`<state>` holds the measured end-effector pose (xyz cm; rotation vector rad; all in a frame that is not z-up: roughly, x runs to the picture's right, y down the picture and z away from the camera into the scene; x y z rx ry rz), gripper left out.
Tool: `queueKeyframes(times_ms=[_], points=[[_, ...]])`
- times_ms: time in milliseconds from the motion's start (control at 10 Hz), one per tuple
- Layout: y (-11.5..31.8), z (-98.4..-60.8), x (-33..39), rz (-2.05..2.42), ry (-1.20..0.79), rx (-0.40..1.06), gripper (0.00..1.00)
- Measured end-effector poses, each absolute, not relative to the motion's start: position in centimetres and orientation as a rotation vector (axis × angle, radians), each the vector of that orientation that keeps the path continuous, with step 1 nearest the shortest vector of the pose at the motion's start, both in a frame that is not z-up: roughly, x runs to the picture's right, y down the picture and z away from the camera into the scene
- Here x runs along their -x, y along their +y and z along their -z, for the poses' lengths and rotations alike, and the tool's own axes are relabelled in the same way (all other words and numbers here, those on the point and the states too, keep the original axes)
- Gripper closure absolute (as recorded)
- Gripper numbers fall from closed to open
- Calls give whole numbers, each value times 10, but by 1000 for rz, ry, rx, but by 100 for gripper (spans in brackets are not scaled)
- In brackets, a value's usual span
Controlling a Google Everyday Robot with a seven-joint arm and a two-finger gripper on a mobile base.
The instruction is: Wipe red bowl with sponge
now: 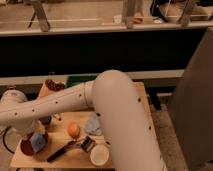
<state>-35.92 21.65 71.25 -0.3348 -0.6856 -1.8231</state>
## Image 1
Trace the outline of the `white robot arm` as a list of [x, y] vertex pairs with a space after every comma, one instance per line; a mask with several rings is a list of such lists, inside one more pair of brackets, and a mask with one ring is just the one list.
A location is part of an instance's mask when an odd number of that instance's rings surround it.
[[98, 116], [116, 171], [168, 171], [137, 89], [118, 70], [38, 100], [7, 91], [0, 101], [0, 125], [30, 133], [41, 117], [87, 108]]

